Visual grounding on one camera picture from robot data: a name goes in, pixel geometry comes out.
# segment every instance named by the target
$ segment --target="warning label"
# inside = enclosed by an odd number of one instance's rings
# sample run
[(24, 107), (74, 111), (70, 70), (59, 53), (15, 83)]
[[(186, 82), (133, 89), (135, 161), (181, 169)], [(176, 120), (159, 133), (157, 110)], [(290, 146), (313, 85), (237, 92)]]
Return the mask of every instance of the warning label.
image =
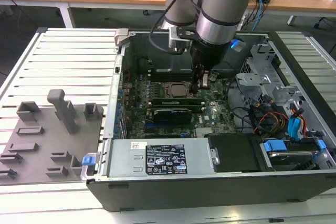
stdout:
[(184, 145), (147, 145), (146, 173), (148, 175), (188, 173)]

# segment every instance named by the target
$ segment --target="red wire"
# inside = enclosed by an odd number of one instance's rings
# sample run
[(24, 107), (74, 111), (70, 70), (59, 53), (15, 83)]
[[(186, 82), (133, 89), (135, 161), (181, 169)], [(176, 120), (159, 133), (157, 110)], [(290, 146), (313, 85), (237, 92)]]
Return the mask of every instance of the red wire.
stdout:
[(266, 114), (260, 119), (258, 125), (260, 125), (260, 124), (262, 123), (262, 121), (265, 119), (265, 117), (266, 117), (267, 115), (269, 115), (269, 114), (282, 115), (285, 119), (288, 120), (288, 117), (287, 117), (285, 114), (282, 114), (282, 113), (279, 113), (279, 112), (268, 112), (268, 113), (266, 113)]
[(306, 134), (306, 127), (307, 127), (306, 119), (304, 119), (302, 115), (299, 115), (299, 117), (303, 120), (303, 126), (302, 126), (303, 136), (304, 136), (304, 137), (307, 137), (307, 134)]

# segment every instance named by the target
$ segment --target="blue cable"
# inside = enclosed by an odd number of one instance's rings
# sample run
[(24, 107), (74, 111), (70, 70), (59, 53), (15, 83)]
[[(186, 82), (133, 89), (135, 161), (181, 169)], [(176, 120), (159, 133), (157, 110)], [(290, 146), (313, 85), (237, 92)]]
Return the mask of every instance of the blue cable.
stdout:
[(252, 31), (254, 31), (254, 29), (256, 29), (256, 27), (257, 27), (257, 25), (258, 25), (258, 23), (259, 23), (259, 21), (260, 21), (260, 14), (261, 14), (261, 9), (263, 8), (263, 1), (262, 1), (262, 0), (259, 0), (259, 2), (260, 2), (260, 9), (259, 9), (259, 12), (258, 12), (257, 21), (255, 22)]

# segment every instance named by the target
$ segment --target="floor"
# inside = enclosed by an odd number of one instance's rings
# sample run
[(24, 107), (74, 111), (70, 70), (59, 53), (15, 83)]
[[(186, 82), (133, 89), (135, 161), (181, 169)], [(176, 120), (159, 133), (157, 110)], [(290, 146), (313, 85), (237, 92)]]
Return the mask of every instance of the floor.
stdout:
[[(18, 58), (34, 35), (37, 27), (64, 27), (62, 18), (52, 7), (12, 6), (13, 16), (0, 16), (0, 85), (5, 81)], [(72, 10), (77, 28), (134, 28), (149, 29), (158, 19), (160, 11), (86, 9)], [(327, 51), (336, 43), (336, 19), (313, 28), (319, 17), (298, 17), (293, 26), (287, 26), (288, 16), (265, 15), (257, 30), (302, 31), (313, 36)], [(336, 50), (332, 53), (336, 59)]]

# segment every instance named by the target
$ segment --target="motherboard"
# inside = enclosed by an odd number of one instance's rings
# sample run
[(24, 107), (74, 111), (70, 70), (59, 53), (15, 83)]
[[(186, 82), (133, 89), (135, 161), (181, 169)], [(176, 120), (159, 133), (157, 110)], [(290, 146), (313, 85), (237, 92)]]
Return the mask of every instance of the motherboard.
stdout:
[(158, 82), (149, 75), (127, 78), (124, 115), (130, 139), (204, 137), (210, 133), (236, 132), (223, 100), (222, 79), (211, 79), (210, 89), (189, 93), (187, 81)]

